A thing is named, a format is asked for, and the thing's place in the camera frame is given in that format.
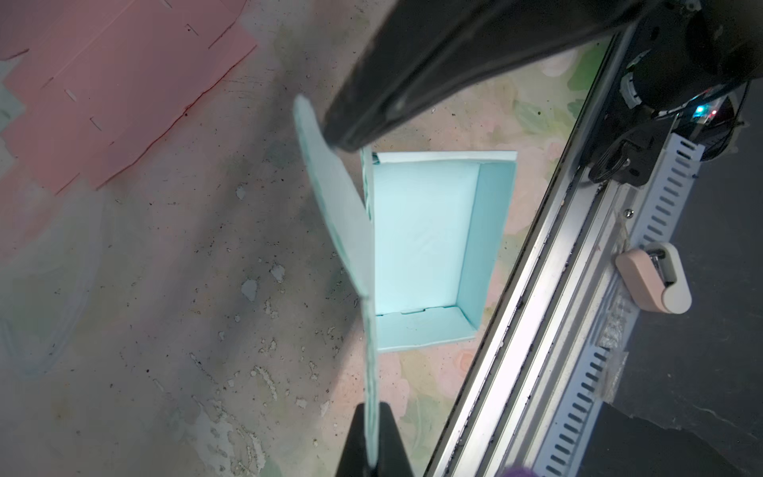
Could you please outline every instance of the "pink paper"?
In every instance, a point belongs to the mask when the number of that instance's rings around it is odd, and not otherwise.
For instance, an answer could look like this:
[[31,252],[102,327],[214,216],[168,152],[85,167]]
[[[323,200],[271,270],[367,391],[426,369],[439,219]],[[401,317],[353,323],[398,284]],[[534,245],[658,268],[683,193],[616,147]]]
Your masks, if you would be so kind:
[[37,20],[48,26],[5,80],[27,106],[2,132],[8,149],[55,192],[81,172],[102,185],[254,48],[240,5],[75,0]]

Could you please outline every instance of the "open cardboard box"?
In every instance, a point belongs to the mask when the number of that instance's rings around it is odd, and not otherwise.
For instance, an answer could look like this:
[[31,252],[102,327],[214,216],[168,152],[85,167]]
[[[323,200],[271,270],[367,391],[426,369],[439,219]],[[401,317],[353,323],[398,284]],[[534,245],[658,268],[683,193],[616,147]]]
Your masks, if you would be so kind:
[[365,325],[375,323],[375,333],[366,332],[377,351],[473,338],[501,246],[517,153],[364,149],[364,206],[301,96],[295,122],[326,225],[363,300]]

